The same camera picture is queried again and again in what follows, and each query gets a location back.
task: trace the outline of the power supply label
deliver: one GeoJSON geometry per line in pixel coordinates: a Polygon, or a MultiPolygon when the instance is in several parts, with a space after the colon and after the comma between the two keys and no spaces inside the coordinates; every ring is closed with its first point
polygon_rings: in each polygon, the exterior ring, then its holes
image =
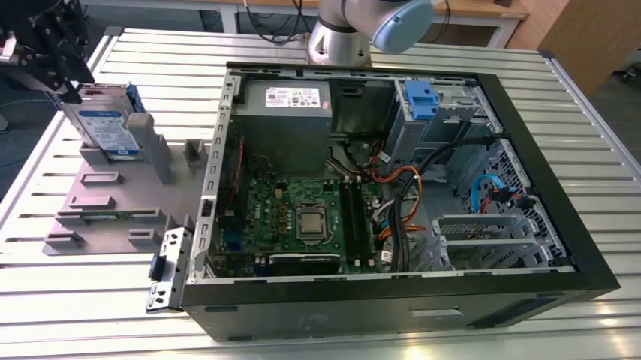
{"type": "Polygon", "coordinates": [[[267,107],[320,107],[320,91],[316,88],[268,88],[267,107]]]}
{"type": "Polygon", "coordinates": [[[124,128],[123,114],[117,111],[79,111],[87,131],[100,146],[111,155],[136,155],[139,144],[129,131],[124,128]]]}

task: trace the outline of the slotted aluminum surface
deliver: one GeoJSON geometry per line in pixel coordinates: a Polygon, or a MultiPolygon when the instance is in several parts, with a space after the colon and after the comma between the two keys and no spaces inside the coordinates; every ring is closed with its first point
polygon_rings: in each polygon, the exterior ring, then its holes
{"type": "MultiPolygon", "coordinates": [[[[228,60],[303,63],[300,43],[250,35],[127,29],[104,37],[96,81],[137,85],[169,142],[211,139],[228,60]]],[[[79,170],[79,135],[63,116],[0,206],[0,356],[180,359],[617,359],[641,356],[638,165],[537,52],[416,46],[372,49],[376,67],[497,74],[591,231],[622,289],[510,328],[215,343],[184,313],[145,315],[149,254],[48,257],[43,236],[79,170]]]]}

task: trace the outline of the motherboard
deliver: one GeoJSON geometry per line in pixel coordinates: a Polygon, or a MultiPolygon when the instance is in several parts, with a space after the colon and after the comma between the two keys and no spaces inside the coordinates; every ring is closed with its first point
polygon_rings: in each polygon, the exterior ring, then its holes
{"type": "Polygon", "coordinates": [[[380,272],[370,221],[378,204],[375,183],[335,178],[251,180],[244,229],[221,230],[219,243],[225,249],[213,257],[217,276],[380,272]],[[316,268],[291,264],[302,262],[316,268]]]}

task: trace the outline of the open computer tower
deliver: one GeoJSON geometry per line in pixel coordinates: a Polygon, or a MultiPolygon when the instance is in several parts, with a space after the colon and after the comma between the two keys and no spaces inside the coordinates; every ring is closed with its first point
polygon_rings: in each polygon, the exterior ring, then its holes
{"type": "Polygon", "coordinates": [[[619,287],[494,75],[282,64],[228,64],[152,273],[147,310],[220,340],[509,326],[619,287]]]}

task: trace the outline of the ram slot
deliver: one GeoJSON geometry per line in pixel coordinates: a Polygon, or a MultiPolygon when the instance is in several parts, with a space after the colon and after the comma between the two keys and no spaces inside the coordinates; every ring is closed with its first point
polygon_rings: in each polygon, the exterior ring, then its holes
{"type": "Polygon", "coordinates": [[[354,243],[358,248],[358,258],[360,259],[360,266],[367,264],[371,259],[370,236],[367,233],[367,222],[364,212],[363,194],[360,192],[360,183],[352,182],[350,184],[351,197],[351,214],[354,217],[354,243]]]}
{"type": "Polygon", "coordinates": [[[338,194],[340,196],[342,239],[344,241],[344,252],[347,255],[347,262],[354,263],[354,260],[359,258],[359,247],[355,243],[350,184],[347,182],[340,183],[340,191],[338,194]]]}

